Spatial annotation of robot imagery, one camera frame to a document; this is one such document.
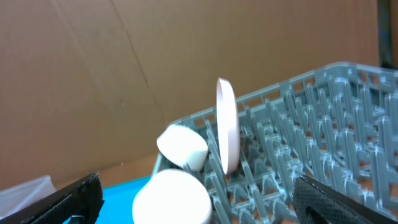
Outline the white rice bowl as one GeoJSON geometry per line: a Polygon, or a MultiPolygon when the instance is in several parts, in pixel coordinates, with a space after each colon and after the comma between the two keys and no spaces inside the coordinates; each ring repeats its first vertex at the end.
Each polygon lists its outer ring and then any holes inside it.
{"type": "Polygon", "coordinates": [[[157,138],[159,151],[173,164],[188,164],[192,171],[201,171],[208,155],[208,145],[194,130],[173,124],[157,138]]]}

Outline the grey dishwasher rack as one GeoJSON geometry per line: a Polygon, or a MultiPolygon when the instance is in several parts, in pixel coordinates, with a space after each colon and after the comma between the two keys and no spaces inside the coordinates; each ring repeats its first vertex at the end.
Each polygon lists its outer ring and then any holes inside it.
{"type": "Polygon", "coordinates": [[[209,152],[196,177],[212,223],[299,222],[295,179],[307,175],[397,221],[397,71],[339,62],[236,97],[237,169],[223,172],[216,106],[176,120],[209,152]]]}

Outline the large white plate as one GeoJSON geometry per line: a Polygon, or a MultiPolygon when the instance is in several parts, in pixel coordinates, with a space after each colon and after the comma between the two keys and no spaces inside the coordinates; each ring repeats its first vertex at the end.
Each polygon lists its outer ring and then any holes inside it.
{"type": "Polygon", "coordinates": [[[239,115],[233,87],[224,78],[217,80],[216,121],[221,166],[224,174],[234,172],[240,157],[239,115]]]}

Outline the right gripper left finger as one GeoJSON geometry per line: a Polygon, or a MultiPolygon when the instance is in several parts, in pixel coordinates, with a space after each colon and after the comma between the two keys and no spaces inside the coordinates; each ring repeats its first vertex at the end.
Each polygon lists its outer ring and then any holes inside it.
{"type": "Polygon", "coordinates": [[[98,174],[89,174],[1,220],[1,224],[95,223],[104,204],[98,174]]]}

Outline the small pink bowl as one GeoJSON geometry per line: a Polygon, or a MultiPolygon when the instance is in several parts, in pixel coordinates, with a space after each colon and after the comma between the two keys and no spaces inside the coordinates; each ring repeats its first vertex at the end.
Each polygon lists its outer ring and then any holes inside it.
{"type": "Polygon", "coordinates": [[[153,175],[132,203],[137,224],[209,223],[212,204],[206,188],[191,174],[166,169],[153,175]]]}

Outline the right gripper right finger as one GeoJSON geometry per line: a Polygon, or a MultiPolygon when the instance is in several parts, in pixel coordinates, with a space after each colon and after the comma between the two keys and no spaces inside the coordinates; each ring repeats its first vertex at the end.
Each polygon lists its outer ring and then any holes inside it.
{"type": "Polygon", "coordinates": [[[397,224],[307,175],[295,179],[293,207],[300,223],[397,224]]]}

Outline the clear plastic bin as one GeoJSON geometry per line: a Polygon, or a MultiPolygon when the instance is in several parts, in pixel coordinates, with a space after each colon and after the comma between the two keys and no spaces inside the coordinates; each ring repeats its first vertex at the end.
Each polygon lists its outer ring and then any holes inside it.
{"type": "Polygon", "coordinates": [[[1,190],[1,219],[53,194],[56,189],[49,175],[1,190]]]}

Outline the teal serving tray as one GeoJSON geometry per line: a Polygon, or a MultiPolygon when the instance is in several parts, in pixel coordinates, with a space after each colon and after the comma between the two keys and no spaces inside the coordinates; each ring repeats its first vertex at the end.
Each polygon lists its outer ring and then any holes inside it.
{"type": "Polygon", "coordinates": [[[149,180],[143,177],[103,189],[104,204],[96,224],[134,224],[132,203],[149,180]]]}

